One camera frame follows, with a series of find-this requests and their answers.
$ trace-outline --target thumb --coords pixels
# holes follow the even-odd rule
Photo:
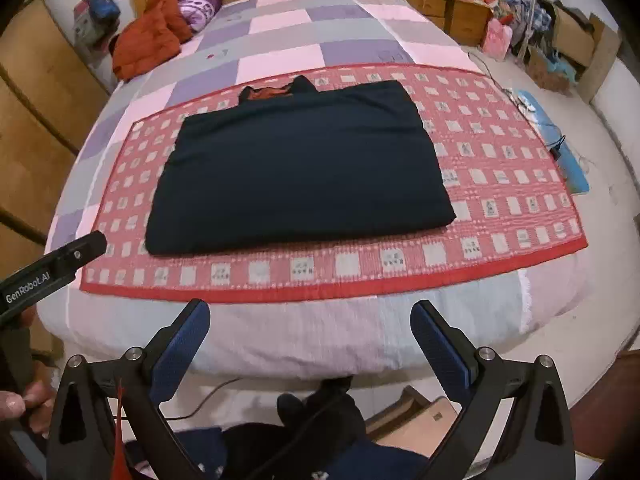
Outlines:
[[[19,418],[24,413],[24,401],[18,394],[0,392],[0,420]]]

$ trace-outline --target human hand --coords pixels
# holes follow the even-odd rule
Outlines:
[[[29,417],[31,431],[47,436],[56,391],[51,387],[47,367],[40,361],[34,361],[33,365],[34,381],[25,388],[22,396],[0,392],[0,420],[20,418],[27,409],[34,408]]]

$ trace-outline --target metal screw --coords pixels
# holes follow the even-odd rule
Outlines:
[[[66,365],[70,368],[77,368],[82,363],[82,356],[80,354],[73,355],[69,358],[69,361],[66,362]]]
[[[554,365],[554,360],[545,354],[538,356],[538,361],[540,361],[540,364],[545,368],[552,368]]]
[[[124,352],[124,357],[126,357],[129,361],[137,361],[142,357],[142,348],[140,348],[139,346],[133,346],[132,348],[129,348],[129,350]]]
[[[478,349],[478,355],[485,361],[493,361],[495,358],[495,351],[493,348],[483,346],[482,348]]]

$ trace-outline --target pink bag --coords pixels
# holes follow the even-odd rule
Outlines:
[[[511,27],[492,18],[486,26],[486,35],[482,42],[482,51],[495,60],[502,61],[511,43]]]

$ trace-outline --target blue gripper pad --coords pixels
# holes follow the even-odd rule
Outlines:
[[[209,331],[209,323],[209,305],[191,300],[172,325],[158,331],[146,346],[152,361],[149,397],[154,405],[174,396]]]
[[[411,332],[447,397],[466,406],[471,384],[478,376],[475,347],[460,330],[450,327],[428,300],[414,304],[410,322]]]

